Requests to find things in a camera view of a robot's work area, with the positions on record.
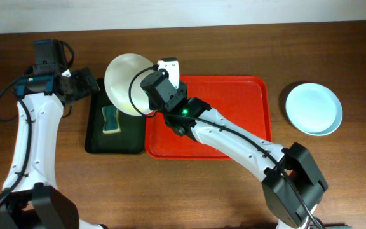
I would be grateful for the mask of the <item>white plate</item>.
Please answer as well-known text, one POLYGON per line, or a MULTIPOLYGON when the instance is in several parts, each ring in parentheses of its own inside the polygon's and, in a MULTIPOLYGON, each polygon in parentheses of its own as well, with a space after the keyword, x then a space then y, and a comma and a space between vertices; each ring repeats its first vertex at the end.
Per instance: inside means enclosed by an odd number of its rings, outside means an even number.
MULTIPOLYGON (((117 56, 108 65, 105 76, 104 86, 109 100, 123 113, 131 116, 140 116, 130 103, 128 91, 133 77, 153 63, 145 57, 127 53, 117 56)), ((152 111, 149 109, 148 96, 140 87, 140 82, 153 70, 140 74, 133 82, 131 89, 131 98, 135 107, 145 115, 152 111)))

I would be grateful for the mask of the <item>green yellow sponge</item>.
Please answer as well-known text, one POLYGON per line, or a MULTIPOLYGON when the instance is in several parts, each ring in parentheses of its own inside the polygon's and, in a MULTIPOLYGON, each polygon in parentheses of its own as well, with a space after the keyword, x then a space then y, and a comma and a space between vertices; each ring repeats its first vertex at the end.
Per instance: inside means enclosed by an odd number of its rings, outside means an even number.
POLYGON ((121 131, 119 124, 119 111, 116 106, 109 105, 102 107, 104 124, 103 134, 115 134, 121 131))

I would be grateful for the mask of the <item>light blue plate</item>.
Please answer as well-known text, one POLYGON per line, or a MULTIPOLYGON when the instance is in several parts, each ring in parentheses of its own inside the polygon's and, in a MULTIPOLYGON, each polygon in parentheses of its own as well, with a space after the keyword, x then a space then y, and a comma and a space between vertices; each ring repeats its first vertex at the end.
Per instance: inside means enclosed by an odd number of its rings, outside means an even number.
POLYGON ((342 123, 342 104, 337 95, 317 83, 294 87, 285 101, 285 112, 299 131, 313 136, 335 132, 342 123))

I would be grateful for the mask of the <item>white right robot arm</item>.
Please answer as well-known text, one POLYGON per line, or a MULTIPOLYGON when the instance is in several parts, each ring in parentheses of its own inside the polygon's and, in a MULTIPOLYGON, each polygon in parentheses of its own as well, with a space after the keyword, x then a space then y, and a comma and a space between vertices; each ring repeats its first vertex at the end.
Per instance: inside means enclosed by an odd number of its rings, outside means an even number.
POLYGON ((261 139, 223 117, 203 100, 187 98, 179 85, 175 57, 157 62, 162 73, 160 92, 167 94, 161 112, 177 135, 217 149, 251 172, 262 185, 269 210, 279 228, 324 224, 313 215, 328 184, 312 154, 295 142, 286 148, 261 139))

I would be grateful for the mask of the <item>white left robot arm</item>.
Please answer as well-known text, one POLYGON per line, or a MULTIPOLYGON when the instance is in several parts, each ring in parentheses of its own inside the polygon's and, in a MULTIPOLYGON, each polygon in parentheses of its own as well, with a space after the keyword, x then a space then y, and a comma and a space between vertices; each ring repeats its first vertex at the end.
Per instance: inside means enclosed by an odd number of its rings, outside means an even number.
POLYGON ((0 228, 103 228, 80 219, 76 205, 58 191, 55 179, 64 105, 99 90, 91 70, 25 74, 12 85, 18 132, 0 193, 0 228))

